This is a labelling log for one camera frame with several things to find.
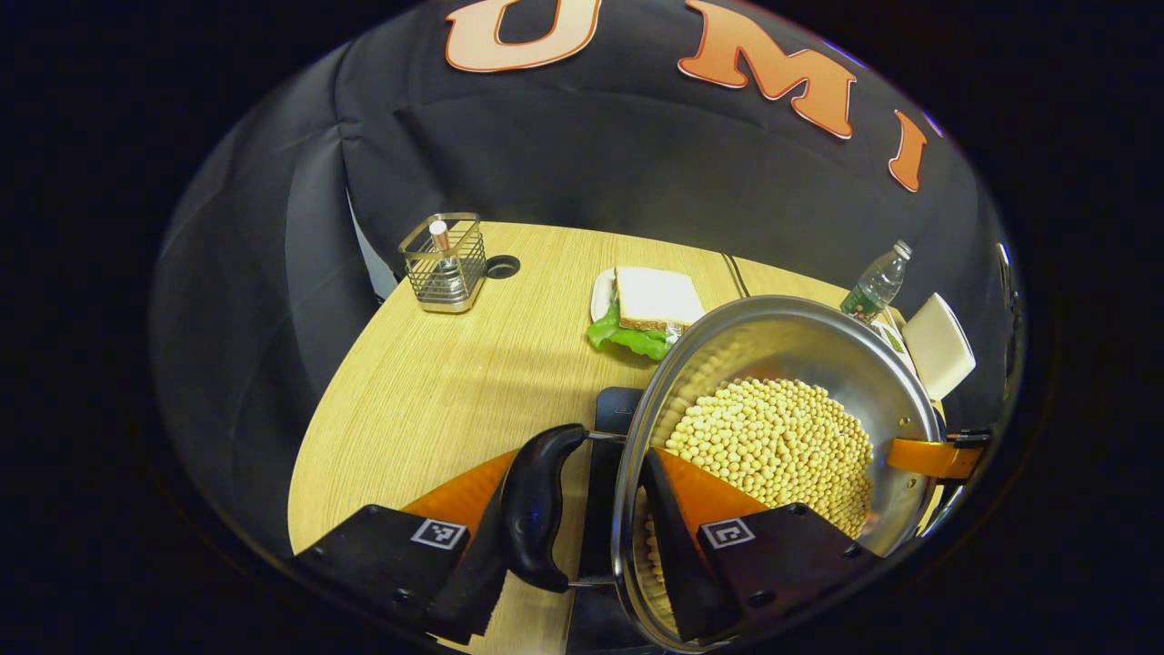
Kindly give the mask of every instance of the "bottle cap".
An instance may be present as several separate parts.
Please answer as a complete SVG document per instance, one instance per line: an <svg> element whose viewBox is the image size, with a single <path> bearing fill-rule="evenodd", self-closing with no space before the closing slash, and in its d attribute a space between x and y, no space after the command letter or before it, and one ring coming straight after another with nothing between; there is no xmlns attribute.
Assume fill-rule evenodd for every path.
<svg viewBox="0 0 1164 655"><path fill-rule="evenodd" d="M448 226L443 220L434 220L428 223L428 233L433 235L433 243L441 251L448 249Z"/></svg>

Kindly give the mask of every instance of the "orange letter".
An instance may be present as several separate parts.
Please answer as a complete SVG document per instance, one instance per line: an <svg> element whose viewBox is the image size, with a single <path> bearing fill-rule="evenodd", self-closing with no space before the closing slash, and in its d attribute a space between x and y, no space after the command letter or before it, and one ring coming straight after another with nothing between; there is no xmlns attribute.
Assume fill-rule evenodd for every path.
<svg viewBox="0 0 1164 655"><path fill-rule="evenodd" d="M585 48L598 24L602 0L558 0L549 34L527 43L508 44L497 37L505 7L518 0L481 0L449 14L453 21L445 60L455 69L497 72L532 69L565 59Z"/></svg>
<svg viewBox="0 0 1164 655"><path fill-rule="evenodd" d="M901 143L897 145L897 156L889 159L889 175L906 188L916 192L921 188L917 169L922 166L922 148L928 141L909 116L897 109L893 113L901 122Z"/></svg>
<svg viewBox="0 0 1164 655"><path fill-rule="evenodd" d="M687 6L703 14L703 40L694 57L679 60L679 70L741 88L747 86L747 77L736 63L743 54L765 98L778 100L807 81L804 93L793 98L796 113L842 138L853 135L849 124L849 85L857 81L853 73L815 50L786 56L760 26L736 12L701 0L687 0Z"/></svg>

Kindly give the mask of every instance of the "white bread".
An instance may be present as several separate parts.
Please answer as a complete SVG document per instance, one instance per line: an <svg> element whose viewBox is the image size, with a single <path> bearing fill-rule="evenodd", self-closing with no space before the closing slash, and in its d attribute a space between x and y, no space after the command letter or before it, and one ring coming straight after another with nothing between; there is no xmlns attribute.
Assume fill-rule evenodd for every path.
<svg viewBox="0 0 1164 655"><path fill-rule="evenodd" d="M667 322L689 327L705 313L695 283L682 272L615 266L619 320L631 330L666 330Z"/></svg>

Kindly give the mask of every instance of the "lettuce leaf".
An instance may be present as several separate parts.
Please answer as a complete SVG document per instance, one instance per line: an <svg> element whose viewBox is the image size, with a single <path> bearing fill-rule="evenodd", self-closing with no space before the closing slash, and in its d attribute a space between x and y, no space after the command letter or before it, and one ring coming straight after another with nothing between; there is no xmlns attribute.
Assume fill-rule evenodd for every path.
<svg viewBox="0 0 1164 655"><path fill-rule="evenodd" d="M612 342L655 362L661 362L667 351L670 350L667 334L662 330L630 330L619 326L617 298L610 302L605 315L587 327L585 335L590 340L590 346L596 350L602 350L606 342Z"/></svg>

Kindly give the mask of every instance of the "wire basket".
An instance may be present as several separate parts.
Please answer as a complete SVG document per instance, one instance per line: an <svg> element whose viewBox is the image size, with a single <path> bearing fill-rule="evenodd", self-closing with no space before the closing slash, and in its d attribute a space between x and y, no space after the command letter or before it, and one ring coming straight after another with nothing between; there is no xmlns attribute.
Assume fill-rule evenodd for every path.
<svg viewBox="0 0 1164 655"><path fill-rule="evenodd" d="M448 249L433 242L428 226L443 220ZM471 212L434 213L400 241L409 283L426 311L460 313L477 299L485 278L485 241L481 219Z"/></svg>

